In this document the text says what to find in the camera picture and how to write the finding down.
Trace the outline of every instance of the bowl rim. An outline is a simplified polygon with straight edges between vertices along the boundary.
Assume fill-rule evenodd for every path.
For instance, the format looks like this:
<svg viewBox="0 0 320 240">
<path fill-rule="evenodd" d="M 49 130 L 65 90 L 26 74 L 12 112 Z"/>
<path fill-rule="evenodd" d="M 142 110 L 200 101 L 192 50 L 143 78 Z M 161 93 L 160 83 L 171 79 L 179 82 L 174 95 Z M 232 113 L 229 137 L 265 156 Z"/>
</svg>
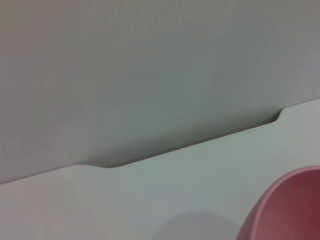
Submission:
<svg viewBox="0 0 320 240">
<path fill-rule="evenodd" d="M 311 172 L 311 171 L 319 171 L 320 165 L 314 165 L 314 166 L 305 166 L 300 167 L 295 170 L 289 171 L 288 173 L 284 174 L 283 176 L 279 177 L 262 195 L 261 199 L 258 201 L 258 207 L 255 212 L 254 218 L 253 218 L 253 224 L 251 228 L 250 233 L 250 240 L 255 240 L 256 238 L 256 232 L 257 232 L 257 226 L 258 222 L 260 220 L 260 216 L 262 214 L 262 211 L 269 200 L 272 193 L 284 182 L 286 182 L 288 179 L 291 179 L 292 177 L 295 177 L 299 174 L 305 173 L 305 172 Z"/>
</svg>

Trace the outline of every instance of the white wall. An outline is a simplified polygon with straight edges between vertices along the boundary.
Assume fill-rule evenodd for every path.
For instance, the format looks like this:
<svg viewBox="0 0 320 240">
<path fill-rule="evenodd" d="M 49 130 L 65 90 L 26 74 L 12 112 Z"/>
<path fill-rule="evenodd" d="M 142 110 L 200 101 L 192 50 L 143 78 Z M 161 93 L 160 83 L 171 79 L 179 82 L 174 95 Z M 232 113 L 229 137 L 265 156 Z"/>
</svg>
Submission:
<svg viewBox="0 0 320 240">
<path fill-rule="evenodd" d="M 320 97 L 319 12 L 318 0 L 1 0 L 0 182 L 130 162 Z"/>
</svg>

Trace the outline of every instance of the white shelf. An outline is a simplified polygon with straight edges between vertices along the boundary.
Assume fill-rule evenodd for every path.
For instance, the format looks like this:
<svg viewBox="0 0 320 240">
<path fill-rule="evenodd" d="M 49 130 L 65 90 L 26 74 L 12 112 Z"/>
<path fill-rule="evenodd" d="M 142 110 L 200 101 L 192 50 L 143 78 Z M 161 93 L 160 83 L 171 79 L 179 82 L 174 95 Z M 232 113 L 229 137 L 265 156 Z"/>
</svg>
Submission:
<svg viewBox="0 0 320 240">
<path fill-rule="evenodd" d="M 118 168 L 0 185 L 6 240 L 229 240 L 278 177 L 320 165 L 320 100 L 276 122 Z"/>
</svg>

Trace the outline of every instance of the pink bowl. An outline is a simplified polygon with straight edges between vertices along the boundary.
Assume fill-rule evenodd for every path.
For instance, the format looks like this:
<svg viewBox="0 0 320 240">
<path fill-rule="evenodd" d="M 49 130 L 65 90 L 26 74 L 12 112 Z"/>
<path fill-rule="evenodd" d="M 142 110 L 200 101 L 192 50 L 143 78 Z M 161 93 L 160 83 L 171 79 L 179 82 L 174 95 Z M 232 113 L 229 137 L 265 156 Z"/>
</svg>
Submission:
<svg viewBox="0 0 320 240">
<path fill-rule="evenodd" d="M 273 183 L 236 240 L 320 240 L 320 166 L 296 169 Z"/>
</svg>

